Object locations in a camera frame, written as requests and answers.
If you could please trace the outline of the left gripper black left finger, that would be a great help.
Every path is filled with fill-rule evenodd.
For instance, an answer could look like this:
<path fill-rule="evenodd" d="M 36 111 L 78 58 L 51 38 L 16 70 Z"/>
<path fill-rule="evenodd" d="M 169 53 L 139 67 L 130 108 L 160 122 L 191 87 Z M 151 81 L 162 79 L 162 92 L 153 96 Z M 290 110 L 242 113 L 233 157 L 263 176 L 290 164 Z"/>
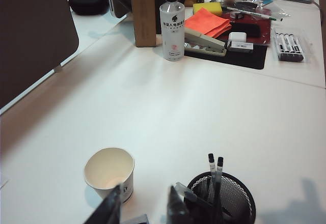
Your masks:
<path fill-rule="evenodd" d="M 122 185 L 116 185 L 95 211 L 84 222 L 88 224 L 120 223 Z"/>

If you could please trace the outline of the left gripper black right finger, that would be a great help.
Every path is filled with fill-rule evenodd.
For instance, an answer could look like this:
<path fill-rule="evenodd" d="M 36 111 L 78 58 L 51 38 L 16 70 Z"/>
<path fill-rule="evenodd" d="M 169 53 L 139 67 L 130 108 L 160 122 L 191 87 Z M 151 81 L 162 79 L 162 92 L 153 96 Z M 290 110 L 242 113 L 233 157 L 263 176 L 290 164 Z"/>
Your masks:
<path fill-rule="evenodd" d="M 174 186 L 170 187 L 167 202 L 167 223 L 190 223 L 191 217 Z"/>

